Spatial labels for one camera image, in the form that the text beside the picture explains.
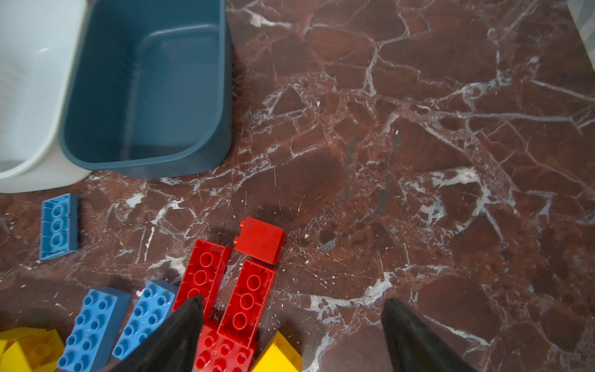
red marble table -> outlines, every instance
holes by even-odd
[[[89,288],[179,282],[249,215],[287,239],[262,317],[306,371],[389,371],[383,301],[478,371],[595,370],[595,73],[563,0],[230,0],[215,170],[0,196],[0,330],[67,335]],[[42,200],[79,250],[38,261]],[[244,255],[234,252],[221,317]]]

blue toy brick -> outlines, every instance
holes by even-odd
[[[58,367],[68,372],[95,372],[105,367],[130,298],[129,293],[110,287],[90,289]]]
[[[165,280],[151,280],[128,319],[112,355],[123,360],[157,329],[170,314],[177,292],[178,289]]]
[[[40,260],[49,260],[77,250],[78,205],[76,195],[70,193],[43,202]]]

blue container rim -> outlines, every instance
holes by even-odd
[[[225,84],[225,73],[226,73],[225,68],[221,68],[219,70],[219,82],[218,82],[219,83],[219,97],[217,97],[217,116],[211,123],[209,131],[205,132],[205,135],[203,136],[202,141],[197,142],[196,144],[192,145],[191,147],[185,149],[184,151],[180,151],[176,154],[171,154],[171,155],[163,155],[160,157],[150,157],[150,158],[142,158],[142,159],[134,159],[134,160],[87,162],[87,161],[83,161],[83,160],[77,158],[76,156],[74,156],[68,149],[68,146],[66,144],[66,140],[64,137],[65,136],[65,122],[66,122],[66,118],[68,117],[68,111],[69,111],[69,107],[70,107],[72,92],[74,89],[74,81],[75,81],[76,75],[78,73],[78,69],[80,67],[80,56],[83,51],[83,46],[84,46],[84,41],[86,39],[86,35],[89,31],[89,23],[90,23],[91,14],[93,13],[93,10],[97,6],[97,4],[100,3],[101,1],[102,0],[95,1],[95,3],[89,8],[89,11],[87,12],[87,16],[86,16],[84,26],[83,26],[83,31],[80,34],[80,38],[79,38],[79,42],[78,42],[78,46],[77,46],[77,52],[74,57],[75,64],[71,71],[71,76],[69,79],[66,99],[64,101],[64,107],[62,109],[62,117],[60,118],[60,128],[59,128],[58,137],[59,137],[60,147],[62,148],[62,152],[68,158],[68,160],[70,160],[73,164],[75,164],[81,168],[88,169],[88,170],[112,170],[112,169],[116,169],[116,168],[143,167],[146,165],[154,165],[154,164],[179,160],[179,159],[187,157],[190,154],[197,152],[203,146],[205,146],[206,143],[213,137],[213,135],[217,131],[219,124],[221,122],[221,119],[223,117],[224,84]],[[219,0],[219,19],[220,19],[219,35],[222,36],[219,38],[219,61],[220,62],[225,61],[226,39],[228,38],[227,19],[225,17],[225,15],[226,15],[225,4],[226,4],[225,0]]]

teal plastic bin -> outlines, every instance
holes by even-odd
[[[148,179],[216,167],[231,147],[223,0],[98,0],[59,134],[79,167]]]

yellow toy brick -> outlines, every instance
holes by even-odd
[[[19,327],[8,331],[0,332],[0,361],[2,354],[18,339],[45,332],[41,328]]]
[[[2,356],[0,372],[54,372],[64,344],[56,330],[15,341]]]
[[[279,332],[262,351],[250,372],[301,372],[302,356]]]

